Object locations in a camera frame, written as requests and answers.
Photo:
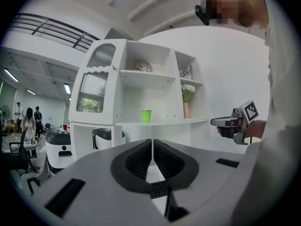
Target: white flowers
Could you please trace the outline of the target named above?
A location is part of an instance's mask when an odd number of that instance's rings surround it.
[[[194,85],[182,84],[181,87],[182,87],[182,90],[187,89],[191,93],[194,93],[194,91],[196,91],[196,87]]]
[[[194,91],[196,91],[196,87],[194,85],[181,84],[182,87],[182,97],[183,102],[188,103],[190,101],[190,96]]]

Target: glasses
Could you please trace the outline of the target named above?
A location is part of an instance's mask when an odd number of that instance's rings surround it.
[[[200,5],[196,5],[194,8],[196,16],[203,22],[204,25],[208,26],[211,22],[211,0],[204,0]]]

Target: ribbed glass door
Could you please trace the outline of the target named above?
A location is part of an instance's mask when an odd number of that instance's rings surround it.
[[[99,46],[91,56],[88,67],[107,67],[111,66],[116,47],[106,43]]]
[[[77,111],[102,113],[105,89],[109,73],[88,73],[84,75],[79,92]]]

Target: woman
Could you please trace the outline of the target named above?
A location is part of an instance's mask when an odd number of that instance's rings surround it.
[[[32,109],[29,107],[26,111],[26,115],[23,117],[21,122],[22,130],[24,130],[26,127],[28,127],[28,129],[25,137],[29,140],[32,138],[32,136],[34,137],[36,133],[36,122],[34,120],[34,117],[32,116]]]

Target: ceiling light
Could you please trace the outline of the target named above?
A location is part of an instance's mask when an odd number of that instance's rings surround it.
[[[29,93],[32,93],[33,95],[36,95],[36,93],[33,93],[31,90],[27,90]]]
[[[67,94],[71,94],[69,85],[64,84],[64,87],[65,87],[65,90],[66,90]]]
[[[19,80],[17,80],[7,69],[4,69],[4,71],[11,77],[14,79],[14,81],[19,83]]]

